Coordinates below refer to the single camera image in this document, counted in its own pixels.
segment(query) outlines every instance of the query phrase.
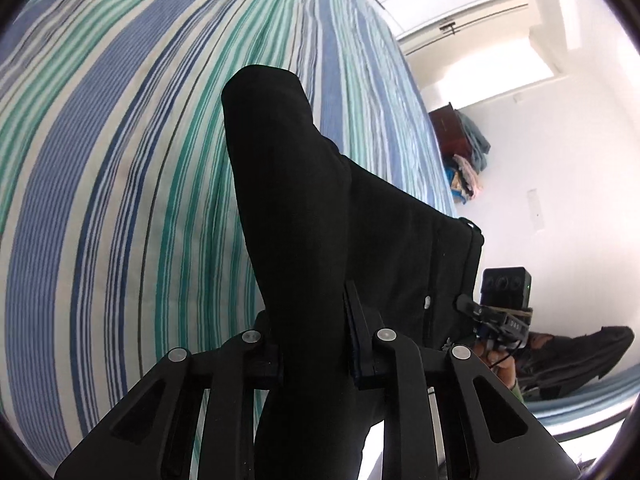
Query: bed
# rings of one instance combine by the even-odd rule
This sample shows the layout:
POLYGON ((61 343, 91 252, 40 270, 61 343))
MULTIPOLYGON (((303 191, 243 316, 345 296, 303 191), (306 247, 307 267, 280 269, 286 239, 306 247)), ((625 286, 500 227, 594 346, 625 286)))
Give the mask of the bed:
POLYGON ((220 106, 248 64, 295 72, 341 152, 454 216, 365 0, 28 0, 0 41, 0 408, 49 472, 169 349, 262 308, 220 106))

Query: black garment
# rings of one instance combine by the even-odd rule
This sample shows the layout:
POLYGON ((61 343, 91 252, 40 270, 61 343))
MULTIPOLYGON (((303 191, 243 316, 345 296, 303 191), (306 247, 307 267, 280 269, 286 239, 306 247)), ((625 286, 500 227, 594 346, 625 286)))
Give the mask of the black garment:
POLYGON ((222 104, 246 246, 285 363, 258 426, 256 478, 355 479, 383 397, 357 391, 348 372, 345 280, 388 326, 439 348, 470 331, 453 302, 473 291, 482 237, 340 155, 292 73, 245 67, 222 104))
POLYGON ((603 378, 634 341, 627 326, 604 326, 581 337, 554 336, 542 348, 525 349, 516 357, 520 387, 539 388, 542 399, 564 397, 591 381, 603 378))

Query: silver screw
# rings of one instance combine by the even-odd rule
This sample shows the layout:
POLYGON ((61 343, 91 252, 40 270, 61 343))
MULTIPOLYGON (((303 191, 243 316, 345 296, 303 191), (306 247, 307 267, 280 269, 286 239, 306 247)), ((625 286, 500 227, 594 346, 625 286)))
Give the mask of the silver screw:
POLYGON ((380 341, 393 341, 396 338, 396 333, 390 328, 381 328, 378 330, 378 339, 380 341))
POLYGON ((467 348, 466 346, 462 346, 462 345, 454 346, 451 353, 453 354, 453 357, 463 361, 471 357, 471 350, 469 350, 469 348, 467 348))
POLYGON ((179 363, 187 358, 187 351, 184 348, 174 348, 169 352, 169 361, 179 363))
POLYGON ((257 330, 247 330, 244 334, 242 334, 242 341, 245 343, 257 343, 260 341, 260 332, 257 330))

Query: black pants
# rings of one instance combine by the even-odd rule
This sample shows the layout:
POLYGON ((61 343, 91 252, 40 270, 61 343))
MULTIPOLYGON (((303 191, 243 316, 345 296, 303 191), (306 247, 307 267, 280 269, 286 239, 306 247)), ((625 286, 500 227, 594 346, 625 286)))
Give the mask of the black pants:
POLYGON ((258 426, 256 478, 354 480, 383 394, 356 390, 348 373, 345 279, 387 326, 439 348, 455 320, 426 316, 425 298, 449 309, 430 312, 452 313, 461 288, 473 290, 471 229, 340 155, 294 74, 245 67, 222 104, 246 246, 284 354, 284 386, 258 426))

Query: camera lens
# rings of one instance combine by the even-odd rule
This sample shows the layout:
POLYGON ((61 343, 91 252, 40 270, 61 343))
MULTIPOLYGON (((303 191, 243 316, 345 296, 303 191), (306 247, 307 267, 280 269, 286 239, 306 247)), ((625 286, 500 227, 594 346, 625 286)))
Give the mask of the camera lens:
POLYGON ((501 276, 498 278, 497 283, 495 284, 495 288, 497 290, 507 290, 509 286, 509 279, 506 276, 501 276))

